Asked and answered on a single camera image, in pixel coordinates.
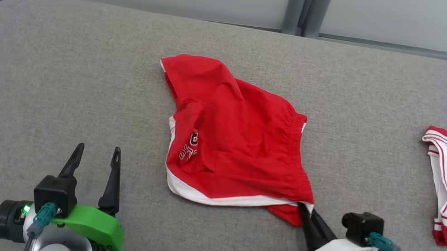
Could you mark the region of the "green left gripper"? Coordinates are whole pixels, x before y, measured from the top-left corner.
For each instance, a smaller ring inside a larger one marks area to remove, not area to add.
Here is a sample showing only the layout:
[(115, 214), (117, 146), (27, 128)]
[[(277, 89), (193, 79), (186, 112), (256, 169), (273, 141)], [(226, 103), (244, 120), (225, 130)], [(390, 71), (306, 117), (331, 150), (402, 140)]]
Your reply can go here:
[[(59, 179), (75, 181), (74, 173), (80, 165), (84, 152), (84, 143), (79, 143), (60, 171)], [(108, 183), (99, 198), (98, 208), (90, 205), (77, 205), (67, 218), (55, 217), (54, 225), (65, 225), (77, 234), (94, 241), (107, 251), (121, 251), (124, 233), (120, 222), (114, 217), (120, 208), (121, 149), (115, 147)]]

